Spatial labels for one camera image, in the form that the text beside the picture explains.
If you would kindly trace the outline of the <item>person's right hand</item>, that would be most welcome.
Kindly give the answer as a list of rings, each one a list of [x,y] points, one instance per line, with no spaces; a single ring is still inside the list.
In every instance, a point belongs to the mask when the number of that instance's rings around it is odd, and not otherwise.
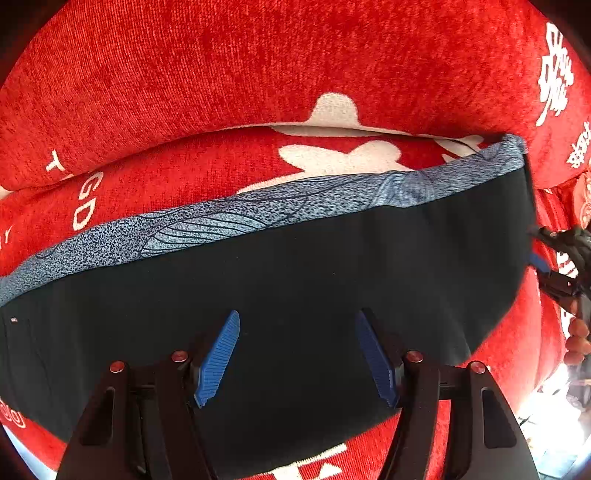
[[[568,366],[580,365],[590,354],[589,328],[578,316],[579,301],[577,299],[565,304],[563,308],[573,315],[568,328],[568,338],[565,341],[564,363]]]

